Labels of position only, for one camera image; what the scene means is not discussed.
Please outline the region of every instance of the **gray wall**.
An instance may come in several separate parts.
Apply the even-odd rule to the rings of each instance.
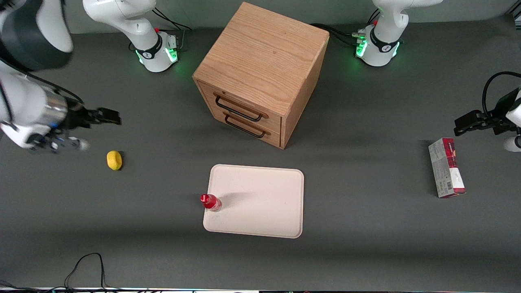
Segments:
[[[158,0],[157,8],[170,19],[192,28],[224,27],[243,0]],[[311,23],[360,23],[375,10],[371,0],[248,0],[257,6]],[[483,20],[504,14],[516,0],[445,0],[441,4],[410,9],[411,22]],[[66,1],[66,17],[72,33],[112,32],[83,10],[80,0]],[[145,15],[154,26],[172,26],[153,13]]]

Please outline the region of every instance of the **cardboard box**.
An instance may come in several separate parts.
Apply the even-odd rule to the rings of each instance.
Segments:
[[[439,198],[451,198],[465,193],[460,170],[456,164],[453,138],[442,138],[429,146],[430,161]]]

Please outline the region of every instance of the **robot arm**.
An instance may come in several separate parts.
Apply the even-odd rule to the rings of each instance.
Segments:
[[[83,0],[83,8],[93,20],[115,27],[129,38],[147,70],[161,72],[178,59],[176,37],[156,32],[146,18],[128,19],[155,6],[156,0]]]
[[[473,110],[454,121],[454,134],[461,136],[469,131],[492,128],[495,135],[507,131],[517,132],[503,142],[503,147],[511,152],[521,152],[521,87],[501,97],[491,111],[487,110],[486,97],[490,82],[500,75],[511,75],[521,78],[521,74],[503,71],[493,75],[485,84],[482,96],[483,112]]]
[[[361,35],[356,56],[371,66],[384,66],[396,55],[399,39],[409,24],[409,8],[428,7],[443,0],[373,0],[380,10],[377,23],[358,31]]]
[[[14,143],[33,151],[83,149],[82,140],[67,135],[70,129],[121,123],[116,111],[87,110],[81,100],[63,96],[60,90],[65,89],[29,73],[59,68],[71,57],[61,5],[60,0],[21,0],[0,9],[0,128]]]

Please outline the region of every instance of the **cable connector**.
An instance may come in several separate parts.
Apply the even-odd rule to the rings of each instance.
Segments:
[[[364,34],[364,33],[353,32],[353,33],[351,33],[351,36],[352,36],[353,38],[357,38],[357,39],[365,40],[365,34]]]

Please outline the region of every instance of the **wooden drawer cabinet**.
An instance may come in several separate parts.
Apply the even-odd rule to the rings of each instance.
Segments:
[[[215,119],[284,149],[328,40],[324,30],[244,2],[193,79]]]

